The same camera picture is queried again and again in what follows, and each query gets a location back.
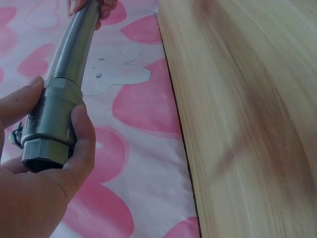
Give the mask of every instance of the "gray metal pipe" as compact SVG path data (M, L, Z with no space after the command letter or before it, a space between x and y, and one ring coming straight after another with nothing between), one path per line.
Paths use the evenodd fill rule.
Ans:
M25 125L11 134L11 140L24 149L22 163L32 172L62 168L73 154L71 112L83 104L81 85L99 12L97 1L88 0L72 15L37 106Z

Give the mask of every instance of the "metal tube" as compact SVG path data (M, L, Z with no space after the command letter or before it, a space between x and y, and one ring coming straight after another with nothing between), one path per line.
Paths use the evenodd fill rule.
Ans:
M40 100L23 127L22 163L32 172L62 168L73 153L76 136L70 117L74 107L83 104L81 85L99 12L97 1L88 0L73 14Z

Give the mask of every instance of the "pink and white fabric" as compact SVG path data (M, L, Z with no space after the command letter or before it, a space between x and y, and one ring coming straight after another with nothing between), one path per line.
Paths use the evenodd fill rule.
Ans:
M96 128L96 165L52 238L199 237L158 3L122 0L94 34L82 91ZM45 76L68 23L66 6L1 0L1 97ZM6 141L2 161L18 153Z

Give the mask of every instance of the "light wooden surface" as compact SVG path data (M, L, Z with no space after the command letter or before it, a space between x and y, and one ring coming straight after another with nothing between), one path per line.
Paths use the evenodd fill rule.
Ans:
M204 238L317 237L317 1L161 0Z

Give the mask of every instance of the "fingernail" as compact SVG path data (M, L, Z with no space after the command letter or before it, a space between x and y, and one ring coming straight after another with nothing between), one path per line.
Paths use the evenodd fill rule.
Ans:
M75 8L77 7L78 1L77 0L71 0L70 1L70 8L69 8L69 13L73 14Z
M41 79L42 79L42 77L36 76L35 78L33 78L33 79L31 80L30 85L35 85L35 84L37 84Z

